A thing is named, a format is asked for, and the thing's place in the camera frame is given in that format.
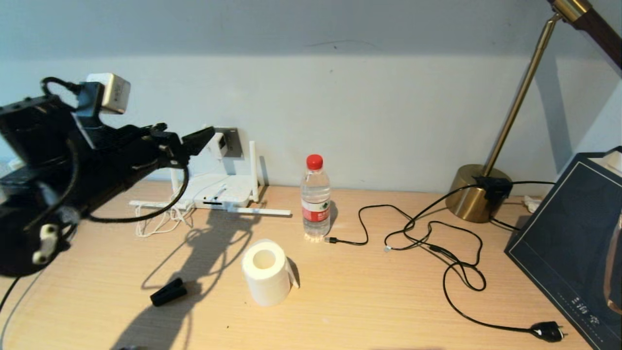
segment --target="black plug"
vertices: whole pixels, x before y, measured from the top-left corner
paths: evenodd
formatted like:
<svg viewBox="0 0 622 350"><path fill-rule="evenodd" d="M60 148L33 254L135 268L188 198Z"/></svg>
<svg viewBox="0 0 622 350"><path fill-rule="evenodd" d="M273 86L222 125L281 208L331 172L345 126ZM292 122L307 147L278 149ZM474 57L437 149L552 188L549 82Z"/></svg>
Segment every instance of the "black plug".
<svg viewBox="0 0 622 350"><path fill-rule="evenodd" d="M536 338L546 340L549 343L561 341L566 334L562 333L562 327L555 321L538 322L529 328Z"/></svg>
<svg viewBox="0 0 622 350"><path fill-rule="evenodd" d="M503 177L477 176L473 177L477 185L486 191L484 198L489 201L498 201L508 198L512 192L512 182Z"/></svg>

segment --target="white paper roll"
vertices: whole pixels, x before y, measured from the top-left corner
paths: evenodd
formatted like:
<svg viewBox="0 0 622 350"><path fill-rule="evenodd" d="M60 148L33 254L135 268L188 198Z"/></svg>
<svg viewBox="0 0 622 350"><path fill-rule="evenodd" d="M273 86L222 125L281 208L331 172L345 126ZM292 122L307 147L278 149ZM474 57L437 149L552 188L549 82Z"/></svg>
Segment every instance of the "white paper roll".
<svg viewBox="0 0 622 350"><path fill-rule="evenodd" d="M251 295L261 306L276 305L298 286L283 249L269 239L252 244L242 258L242 272Z"/></svg>

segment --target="white power adapter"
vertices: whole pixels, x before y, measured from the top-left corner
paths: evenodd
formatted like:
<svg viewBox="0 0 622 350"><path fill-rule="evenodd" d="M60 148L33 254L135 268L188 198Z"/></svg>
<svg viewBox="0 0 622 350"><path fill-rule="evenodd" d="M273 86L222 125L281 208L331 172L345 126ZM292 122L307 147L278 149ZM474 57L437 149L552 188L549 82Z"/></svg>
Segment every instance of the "white power adapter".
<svg viewBox="0 0 622 350"><path fill-rule="evenodd" d="M207 150L217 160L222 160L227 153L228 145L223 133L215 133L211 140L207 143Z"/></svg>
<svg viewBox="0 0 622 350"><path fill-rule="evenodd" d="M93 73L86 77L86 82L98 82L104 85L104 97L101 112L123 114L128 108L130 83L112 73Z"/></svg>

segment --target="wall socket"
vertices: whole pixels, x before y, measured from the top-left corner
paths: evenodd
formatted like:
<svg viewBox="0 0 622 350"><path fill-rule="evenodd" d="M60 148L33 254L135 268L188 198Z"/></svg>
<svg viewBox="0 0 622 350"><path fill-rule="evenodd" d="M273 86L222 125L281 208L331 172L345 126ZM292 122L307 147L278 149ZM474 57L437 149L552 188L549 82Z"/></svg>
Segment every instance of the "wall socket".
<svg viewBox="0 0 622 350"><path fill-rule="evenodd" d="M242 144L239 141L238 128L214 128L217 133L223 133L227 142L225 158L241 158Z"/></svg>

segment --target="red bottle label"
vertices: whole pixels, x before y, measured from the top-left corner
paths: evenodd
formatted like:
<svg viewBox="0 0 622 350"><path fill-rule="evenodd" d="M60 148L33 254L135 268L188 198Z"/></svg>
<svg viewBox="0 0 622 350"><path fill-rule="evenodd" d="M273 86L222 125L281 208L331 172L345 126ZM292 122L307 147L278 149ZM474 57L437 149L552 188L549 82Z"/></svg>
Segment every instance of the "red bottle label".
<svg viewBox="0 0 622 350"><path fill-rule="evenodd" d="M321 203L309 203L302 200L302 215L309 221L320 222L326 220L329 210L330 200Z"/></svg>

